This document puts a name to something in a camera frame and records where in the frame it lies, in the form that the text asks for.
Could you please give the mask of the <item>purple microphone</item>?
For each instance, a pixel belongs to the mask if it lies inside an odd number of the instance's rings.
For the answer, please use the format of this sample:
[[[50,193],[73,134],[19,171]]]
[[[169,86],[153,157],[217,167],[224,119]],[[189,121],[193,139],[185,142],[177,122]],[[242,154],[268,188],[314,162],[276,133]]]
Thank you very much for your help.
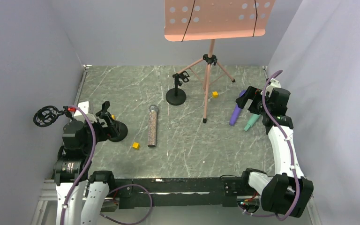
[[[237,120],[238,120],[238,117],[239,117],[239,115],[240,115],[240,113],[242,112],[242,110],[243,110],[243,108],[240,106],[240,104],[239,104],[239,98],[241,98],[244,94],[246,93],[246,90],[242,90],[241,91],[241,93],[239,94],[239,97],[236,99],[236,106],[235,106],[235,108],[234,108],[234,111],[233,111],[233,113],[232,113],[232,115],[231,115],[231,118],[230,118],[230,120],[229,120],[229,125],[230,126],[234,126],[235,125],[235,123],[237,122]]]

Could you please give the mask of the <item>black round-base mic stand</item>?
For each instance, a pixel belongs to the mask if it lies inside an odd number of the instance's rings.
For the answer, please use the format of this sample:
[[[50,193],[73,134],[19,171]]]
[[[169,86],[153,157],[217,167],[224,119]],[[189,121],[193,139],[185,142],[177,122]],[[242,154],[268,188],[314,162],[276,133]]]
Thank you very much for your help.
[[[185,91],[180,89],[183,83],[189,82],[189,74],[186,71],[175,73],[172,75],[174,78],[174,88],[170,89],[166,93],[166,101],[170,105],[181,105],[186,101],[187,95]]]
[[[126,136],[128,135],[127,126],[122,122],[119,122],[119,121],[116,121],[116,122],[118,122],[118,124],[119,124],[120,134],[118,137],[110,137],[109,141],[111,141],[111,142],[120,142],[123,139],[125,139]]]

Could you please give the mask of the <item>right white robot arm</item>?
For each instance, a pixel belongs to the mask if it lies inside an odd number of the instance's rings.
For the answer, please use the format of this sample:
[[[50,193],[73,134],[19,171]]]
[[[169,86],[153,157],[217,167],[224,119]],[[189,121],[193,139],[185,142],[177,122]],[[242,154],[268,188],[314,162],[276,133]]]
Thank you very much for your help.
[[[249,86],[236,99],[242,109],[248,100],[248,110],[263,117],[262,123],[270,140],[275,163],[275,174],[247,168],[241,175],[242,183],[253,188],[261,196],[264,211],[275,215],[299,218],[312,196],[314,185],[299,166],[293,144],[293,121],[286,115],[290,92],[273,88],[267,94],[263,90]]]

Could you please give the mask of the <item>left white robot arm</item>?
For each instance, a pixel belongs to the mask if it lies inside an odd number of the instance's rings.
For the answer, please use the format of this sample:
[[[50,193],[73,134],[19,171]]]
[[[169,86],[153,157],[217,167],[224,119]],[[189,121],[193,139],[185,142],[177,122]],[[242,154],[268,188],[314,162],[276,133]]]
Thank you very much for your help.
[[[88,175],[96,144],[122,139],[121,123],[112,118],[109,107],[105,101],[96,114],[89,113],[88,102],[66,108],[73,119],[63,128],[63,146],[54,166],[58,225],[97,224],[105,198],[116,187],[111,171]]]

